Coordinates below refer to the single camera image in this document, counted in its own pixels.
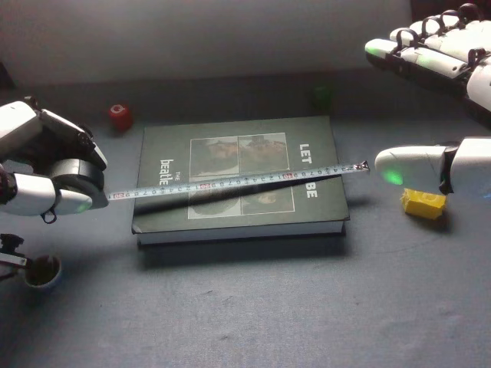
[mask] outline table surface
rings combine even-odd
[[[450,98],[387,74],[364,75],[329,79],[337,91],[332,126],[342,162],[367,159],[373,166],[389,146],[489,134]],[[196,82],[200,99],[186,94],[180,102],[156,94],[159,84],[133,84],[126,92],[134,90],[134,98],[147,91],[150,102],[134,102],[131,131],[115,136],[100,115],[81,119],[96,122],[91,128],[110,163],[110,192],[136,185],[144,126],[312,115],[305,91],[318,78]],[[35,89],[61,109],[46,108],[73,120],[80,104],[97,110],[120,91],[120,85]],[[177,93],[185,91],[189,85]],[[163,107],[172,113],[155,113]],[[452,196],[444,219],[425,222],[406,216],[402,188],[375,173],[346,176],[344,184],[351,212],[344,237],[138,251],[132,201],[49,226],[0,215],[2,232],[25,238],[22,251],[57,254],[64,265],[49,295],[34,294],[20,279],[2,283],[0,366],[487,366],[488,206]]]

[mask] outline yellow toy block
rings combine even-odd
[[[404,211],[408,215],[435,220],[442,215],[447,198],[444,195],[405,189],[400,200],[402,201]]]

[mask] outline robotic hand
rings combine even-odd
[[[40,215],[51,224],[58,215],[108,205],[104,194],[107,161],[91,132],[26,97],[0,107],[0,211]],[[27,163],[31,175],[7,172],[1,163]],[[26,268],[28,258],[16,253],[22,239],[2,235],[0,264]]]
[[[488,121],[490,51],[491,21],[484,21],[474,4],[398,28],[390,40],[376,39],[365,46],[374,66],[462,97],[473,117]],[[388,182],[409,189],[491,198],[491,138],[386,149],[378,154],[375,169]]]
[[[367,59],[382,70],[464,99],[477,120],[491,117],[491,21],[464,4],[398,28],[390,40],[365,45]]]

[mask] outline book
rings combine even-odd
[[[338,164],[329,117],[147,127],[137,187]],[[135,200],[141,245],[341,233],[349,219],[341,177],[237,193]]]

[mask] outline hardcover book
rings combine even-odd
[[[328,117],[200,123],[145,129],[138,187],[230,179],[338,163]],[[135,200],[141,245],[340,233],[349,219],[341,177]]]

